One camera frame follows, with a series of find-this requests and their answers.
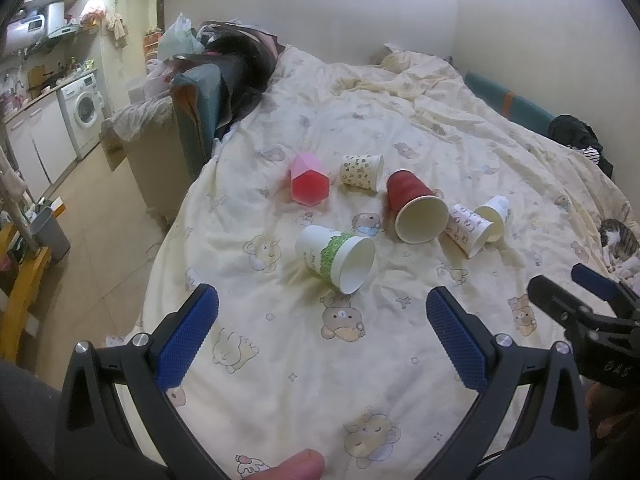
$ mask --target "human hand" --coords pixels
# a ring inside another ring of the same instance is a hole
[[[246,480],[320,480],[324,457],[313,449],[305,449],[277,467],[249,475]]]

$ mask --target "orange strap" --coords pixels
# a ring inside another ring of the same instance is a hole
[[[500,114],[507,119],[509,118],[509,115],[511,115],[511,103],[513,103],[514,97],[516,97],[516,94],[513,92],[507,92],[504,95],[504,101],[502,101],[502,112]]]

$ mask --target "washing machine door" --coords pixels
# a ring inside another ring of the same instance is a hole
[[[94,95],[91,92],[83,92],[78,96],[74,106],[76,123],[81,128],[91,128],[98,119],[95,109]]]

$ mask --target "metal screw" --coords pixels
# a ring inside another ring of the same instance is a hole
[[[76,343],[76,352],[84,354],[89,349],[89,343],[87,341],[80,341]]]
[[[571,351],[569,345],[563,341],[558,341],[556,343],[556,350],[558,350],[561,354],[568,354]]]
[[[495,342],[498,343],[499,346],[511,346],[513,344],[513,339],[511,339],[510,335],[507,334],[498,334],[495,337]]]
[[[141,332],[133,336],[131,340],[133,341],[134,346],[144,346],[149,342],[149,334]]]

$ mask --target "floor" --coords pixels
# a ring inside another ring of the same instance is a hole
[[[127,159],[111,171],[98,145],[52,197],[71,242],[66,256],[45,271],[30,312],[40,320],[36,339],[23,334],[18,364],[60,389],[75,343],[105,346],[127,335],[145,297],[162,232],[146,213]]]

